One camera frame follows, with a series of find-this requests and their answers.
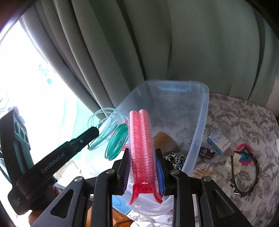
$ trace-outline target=bed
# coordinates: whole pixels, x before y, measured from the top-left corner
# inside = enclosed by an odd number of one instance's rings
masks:
[[[198,157],[197,165],[208,163],[223,175],[219,187],[228,195],[254,227],[265,227],[271,222],[279,203],[279,159],[276,140],[279,129],[274,114],[265,108],[243,99],[210,93],[208,116],[202,146],[208,147],[207,136],[219,130],[231,141],[223,156],[208,160]],[[231,173],[224,168],[227,158],[240,144],[249,144],[259,161],[259,183],[250,196],[240,198],[233,193],[229,180]],[[255,179],[255,166],[242,166],[235,180],[240,190],[247,190]],[[199,226],[197,212],[196,226]],[[128,217],[135,222],[132,227],[167,227],[172,225],[172,211],[165,215],[148,217],[131,211]]]

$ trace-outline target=gray-green curtain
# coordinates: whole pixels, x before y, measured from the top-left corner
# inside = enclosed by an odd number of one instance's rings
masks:
[[[147,79],[265,106],[277,74],[277,38],[245,0],[40,0],[20,22],[92,111]]]

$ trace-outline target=pink roller clip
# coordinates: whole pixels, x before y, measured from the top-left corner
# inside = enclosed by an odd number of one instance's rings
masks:
[[[129,146],[133,171],[133,193],[129,202],[132,205],[139,194],[153,193],[161,204],[162,196],[156,189],[156,172],[153,160],[153,138],[150,129],[149,114],[146,110],[139,113],[131,111],[129,116]]]

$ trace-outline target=leopard print fabric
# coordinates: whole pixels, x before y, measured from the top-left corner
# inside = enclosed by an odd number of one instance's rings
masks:
[[[172,152],[164,157],[166,160],[171,161],[175,169],[182,170],[186,157],[179,152]]]

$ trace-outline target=brown cardboard roll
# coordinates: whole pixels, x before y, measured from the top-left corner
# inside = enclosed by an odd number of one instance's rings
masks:
[[[161,149],[163,156],[172,152],[179,152],[180,148],[177,143],[166,133],[158,132],[154,137],[154,148]]]

